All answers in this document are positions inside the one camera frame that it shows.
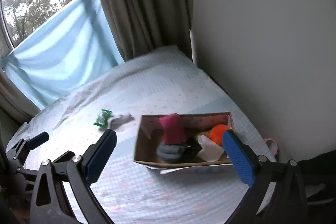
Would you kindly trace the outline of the pink item beside bed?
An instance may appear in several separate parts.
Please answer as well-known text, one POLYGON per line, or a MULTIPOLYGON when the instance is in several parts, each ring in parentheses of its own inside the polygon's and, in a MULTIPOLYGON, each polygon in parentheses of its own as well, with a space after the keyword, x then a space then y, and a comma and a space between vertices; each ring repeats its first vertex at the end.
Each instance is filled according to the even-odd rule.
POLYGON ((278 154, 278 144, 277 144, 277 142, 272 138, 265 138, 264 142, 268 146, 272 155, 275 157, 278 154))

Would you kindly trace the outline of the open cardboard box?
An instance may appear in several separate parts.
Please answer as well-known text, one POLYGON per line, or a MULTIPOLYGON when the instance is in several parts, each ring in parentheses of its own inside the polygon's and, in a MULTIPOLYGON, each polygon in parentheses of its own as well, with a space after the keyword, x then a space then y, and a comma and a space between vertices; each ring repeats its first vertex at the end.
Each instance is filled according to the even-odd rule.
POLYGON ((232 129, 231 113, 144 115, 134 162, 162 172, 229 165, 222 135, 232 129))

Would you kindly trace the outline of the green snack packet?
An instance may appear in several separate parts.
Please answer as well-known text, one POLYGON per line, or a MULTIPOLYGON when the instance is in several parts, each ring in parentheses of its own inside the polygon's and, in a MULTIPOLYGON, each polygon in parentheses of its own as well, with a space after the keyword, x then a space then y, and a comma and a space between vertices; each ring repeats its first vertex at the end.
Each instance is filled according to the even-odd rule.
POLYGON ((112 112, 110 110, 101 109, 99 115, 97 116, 94 125, 100 128, 106 128, 108 126, 108 119, 112 117, 112 112))

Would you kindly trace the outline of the patterned bed cover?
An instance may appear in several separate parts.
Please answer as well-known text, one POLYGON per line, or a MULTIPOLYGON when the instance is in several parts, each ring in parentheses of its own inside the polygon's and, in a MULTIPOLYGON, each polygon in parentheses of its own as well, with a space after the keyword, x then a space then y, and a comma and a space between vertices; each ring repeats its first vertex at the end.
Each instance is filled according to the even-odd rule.
POLYGON ((258 155, 273 155, 234 101, 177 47, 163 47, 117 67, 42 110, 12 137, 47 132, 49 140, 31 151, 26 167, 66 151, 81 155, 99 139, 101 110, 132 119, 115 127, 117 144, 92 192, 115 223, 224 223, 248 186, 234 167, 196 168, 161 174, 146 167, 157 161, 161 115, 187 118, 187 132, 211 129, 230 113, 234 131, 258 155))

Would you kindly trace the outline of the light grey sock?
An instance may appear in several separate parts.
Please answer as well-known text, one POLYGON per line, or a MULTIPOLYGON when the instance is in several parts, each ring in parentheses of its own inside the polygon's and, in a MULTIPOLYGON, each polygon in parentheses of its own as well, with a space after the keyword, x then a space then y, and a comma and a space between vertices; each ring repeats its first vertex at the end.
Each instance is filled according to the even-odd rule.
POLYGON ((134 117, 130 113, 118 114, 108 119, 108 129, 116 130, 124 124, 127 124, 134 120, 134 117))

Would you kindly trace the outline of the orange pompom ball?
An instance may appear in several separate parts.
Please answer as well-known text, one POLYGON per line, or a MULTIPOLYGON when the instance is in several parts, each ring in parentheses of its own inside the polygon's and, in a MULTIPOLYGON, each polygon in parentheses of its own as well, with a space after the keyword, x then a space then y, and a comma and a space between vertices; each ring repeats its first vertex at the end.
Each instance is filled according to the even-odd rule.
POLYGON ((226 124, 218 124, 210 130, 209 139, 217 145, 222 146, 223 134, 229 129, 230 128, 226 124))

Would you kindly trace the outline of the light blue hanging sheet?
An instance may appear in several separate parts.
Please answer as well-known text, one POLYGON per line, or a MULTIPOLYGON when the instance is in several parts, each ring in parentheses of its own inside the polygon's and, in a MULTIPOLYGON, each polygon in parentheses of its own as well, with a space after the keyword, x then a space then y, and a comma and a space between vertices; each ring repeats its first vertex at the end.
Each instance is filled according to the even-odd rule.
POLYGON ((123 62, 101 0, 73 0, 1 59, 41 110, 123 62))

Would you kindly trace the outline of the small black cloth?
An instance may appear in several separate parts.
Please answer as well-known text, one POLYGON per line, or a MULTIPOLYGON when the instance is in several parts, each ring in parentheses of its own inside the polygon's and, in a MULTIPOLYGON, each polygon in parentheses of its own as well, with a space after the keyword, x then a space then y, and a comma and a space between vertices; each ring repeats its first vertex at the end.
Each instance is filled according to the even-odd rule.
POLYGON ((180 162, 191 162, 202 150, 202 147, 194 137, 188 137, 183 145, 181 145, 181 149, 180 162))

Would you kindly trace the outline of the white cloth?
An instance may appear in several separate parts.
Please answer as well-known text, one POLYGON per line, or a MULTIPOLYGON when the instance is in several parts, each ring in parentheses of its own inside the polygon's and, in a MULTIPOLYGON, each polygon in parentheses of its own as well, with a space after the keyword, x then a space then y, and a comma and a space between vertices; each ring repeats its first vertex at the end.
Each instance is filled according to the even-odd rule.
POLYGON ((197 142, 201 146, 201 150, 198 152, 197 157, 206 162, 218 161, 224 154, 223 147, 217 145, 205 135, 198 135, 197 142))

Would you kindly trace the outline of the magenta cloth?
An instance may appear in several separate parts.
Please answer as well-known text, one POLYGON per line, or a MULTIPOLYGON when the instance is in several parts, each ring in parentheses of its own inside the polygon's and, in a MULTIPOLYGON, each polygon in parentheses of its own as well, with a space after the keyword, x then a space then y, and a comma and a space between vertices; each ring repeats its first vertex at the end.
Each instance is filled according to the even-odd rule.
POLYGON ((177 113, 159 118, 159 123, 163 128, 163 144, 178 145, 186 141, 184 126, 177 113))

